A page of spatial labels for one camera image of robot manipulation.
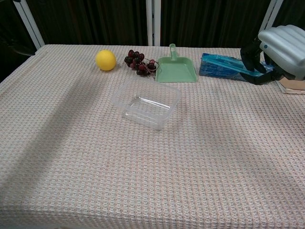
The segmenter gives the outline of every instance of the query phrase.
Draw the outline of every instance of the clear plastic container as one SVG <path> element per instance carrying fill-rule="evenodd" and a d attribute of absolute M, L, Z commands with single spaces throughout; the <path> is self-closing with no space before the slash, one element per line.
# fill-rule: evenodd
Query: clear plastic container
<path fill-rule="evenodd" d="M 161 130 L 181 97 L 178 89 L 134 76 L 113 96 L 112 103 L 123 117 Z"/>

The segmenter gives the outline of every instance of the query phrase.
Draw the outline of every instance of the dustpan handle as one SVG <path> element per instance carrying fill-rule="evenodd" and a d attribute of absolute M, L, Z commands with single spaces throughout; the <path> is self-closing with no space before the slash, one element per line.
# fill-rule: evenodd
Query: dustpan handle
<path fill-rule="evenodd" d="M 170 49 L 171 49 L 172 61 L 177 60 L 176 45 L 175 44 L 170 44 Z"/>

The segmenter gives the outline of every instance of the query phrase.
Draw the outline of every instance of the yellow ball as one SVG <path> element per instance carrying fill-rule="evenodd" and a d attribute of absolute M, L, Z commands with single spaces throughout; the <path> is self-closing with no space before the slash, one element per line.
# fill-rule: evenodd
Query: yellow ball
<path fill-rule="evenodd" d="M 116 59 L 111 51 L 102 50 L 96 54 L 95 62 L 100 69 L 109 71 L 115 67 Z"/>

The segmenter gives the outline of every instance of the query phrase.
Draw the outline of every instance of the grapes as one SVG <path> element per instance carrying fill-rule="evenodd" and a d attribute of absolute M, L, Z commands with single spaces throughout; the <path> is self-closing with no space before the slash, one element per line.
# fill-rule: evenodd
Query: grapes
<path fill-rule="evenodd" d="M 149 63 L 146 64 L 143 62 L 144 59 L 145 56 L 143 53 L 129 50 L 128 56 L 125 57 L 124 62 L 127 64 L 128 67 L 136 70 L 137 75 L 144 77 L 149 74 L 154 74 L 154 72 L 156 71 L 155 63 L 157 62 L 155 60 L 150 60 Z"/>
<path fill-rule="evenodd" d="M 132 49 L 130 49 L 129 52 L 128 52 L 128 56 L 133 57 L 133 53 L 134 53 L 134 51 Z"/>
<path fill-rule="evenodd" d="M 140 58 L 141 61 L 144 60 L 144 58 L 145 58 L 144 54 L 141 53 L 141 54 L 139 55 L 139 58 Z"/>

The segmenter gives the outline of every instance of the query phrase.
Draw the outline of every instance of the table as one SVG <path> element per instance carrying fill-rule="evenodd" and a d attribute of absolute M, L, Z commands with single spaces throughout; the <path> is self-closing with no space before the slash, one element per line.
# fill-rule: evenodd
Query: table
<path fill-rule="evenodd" d="M 95 54 L 117 66 L 101 72 Z M 46 45 L 0 84 L 0 227 L 305 228 L 305 96 L 198 76 L 162 131 L 110 98 L 129 49 Z M 203 52 L 177 47 L 199 72 Z"/>

